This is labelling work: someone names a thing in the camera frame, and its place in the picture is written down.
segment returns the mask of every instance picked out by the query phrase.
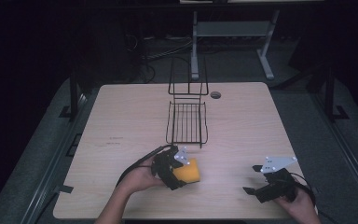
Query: desk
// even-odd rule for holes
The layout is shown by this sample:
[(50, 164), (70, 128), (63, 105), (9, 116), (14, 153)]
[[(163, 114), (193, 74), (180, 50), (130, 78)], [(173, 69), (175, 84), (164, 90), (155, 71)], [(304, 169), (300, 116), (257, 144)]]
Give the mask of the desk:
[[(260, 188), (252, 166), (266, 156), (294, 156), (269, 89), (264, 83), (210, 83), (220, 99), (203, 96), (208, 142), (187, 146), (197, 158), (200, 182), (177, 190), (152, 188), (131, 196), (123, 218), (286, 218), (274, 202), (260, 203), (242, 187)], [(166, 145), (167, 84), (108, 85), (100, 89), (60, 194), (56, 218), (96, 218), (121, 173), (153, 149)], [(288, 167), (302, 175), (298, 163)]]

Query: gray floor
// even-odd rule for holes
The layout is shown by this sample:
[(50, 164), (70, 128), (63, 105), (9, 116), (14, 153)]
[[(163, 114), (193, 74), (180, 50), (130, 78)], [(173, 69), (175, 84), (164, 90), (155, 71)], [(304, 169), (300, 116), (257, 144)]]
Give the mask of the gray floor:
[[(204, 51), (210, 82), (266, 82), (276, 85), (297, 71), (287, 65), (296, 47), (295, 41), (273, 42), (268, 52), (268, 59), (276, 78), (266, 80), (255, 53), (255, 41), (249, 45), (237, 46), (235, 50), (223, 50), (215, 53)], [(150, 55), (165, 50), (166, 43), (148, 41)], [(175, 56), (188, 58), (188, 53)], [(178, 69), (186, 70), (187, 64), (179, 60)], [(169, 81), (171, 59), (163, 58), (150, 62), (156, 74), (153, 82)], [(151, 77), (143, 67), (147, 78)], [(317, 104), (315, 95), (305, 91), (307, 79), (298, 81), (284, 91), (271, 91), (278, 108), (283, 125), (293, 149), (298, 157), (305, 177), (317, 189), (318, 208), (338, 223), (358, 223), (358, 182), (352, 174), (350, 164), (342, 153), (341, 144), (332, 133), (331, 124), (326, 122), (324, 114)], [(142, 83), (142, 77), (134, 81)], [(69, 105), (69, 82), (62, 84), (41, 120), (33, 138), (25, 149), (18, 165), (7, 181), (0, 195), (0, 223), (32, 223), (41, 213), (41, 207), (53, 195), (53, 189), (63, 183), (72, 158), (65, 157), (72, 140), (77, 133), (82, 133), (98, 88), (87, 95), (80, 114), (74, 122), (59, 118), (62, 108)], [(353, 102), (348, 90), (339, 82), (336, 83), (336, 105), (342, 105), (350, 119), (338, 120), (342, 136), (348, 142), (358, 160), (358, 107)], [(43, 180), (49, 177), (46, 185)], [(25, 214), (32, 214), (29, 204), (40, 200), (34, 210), (34, 218), (26, 220)], [(52, 209), (56, 198), (41, 215), (39, 223), (92, 223), (92, 220), (58, 220), (53, 217)], [(320, 216), (323, 223), (332, 223)], [(246, 223), (295, 223), (293, 220), (247, 220)]]

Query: dark background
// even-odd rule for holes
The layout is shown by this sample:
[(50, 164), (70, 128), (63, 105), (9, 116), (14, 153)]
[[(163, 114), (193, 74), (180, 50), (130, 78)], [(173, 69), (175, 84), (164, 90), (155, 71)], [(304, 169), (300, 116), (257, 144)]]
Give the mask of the dark background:
[[(0, 191), (71, 73), (84, 92), (131, 82), (139, 57), (126, 51), (124, 33), (139, 35), (140, 23), (145, 35), (191, 34), (183, 25), (191, 24), (188, 12), (146, 12), (139, 22), (139, 14), (82, 9), (84, 3), (0, 0)], [(358, 104), (358, 1), (283, 9), (274, 39), (287, 36), (302, 37), (290, 65), (304, 71), (330, 62)]]

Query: forearm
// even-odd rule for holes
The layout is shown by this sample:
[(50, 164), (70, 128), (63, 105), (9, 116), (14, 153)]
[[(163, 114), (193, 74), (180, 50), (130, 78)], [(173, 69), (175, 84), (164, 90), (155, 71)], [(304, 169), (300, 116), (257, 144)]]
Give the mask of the forearm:
[(105, 208), (95, 221), (96, 224), (118, 224), (131, 194), (124, 188), (116, 188)]

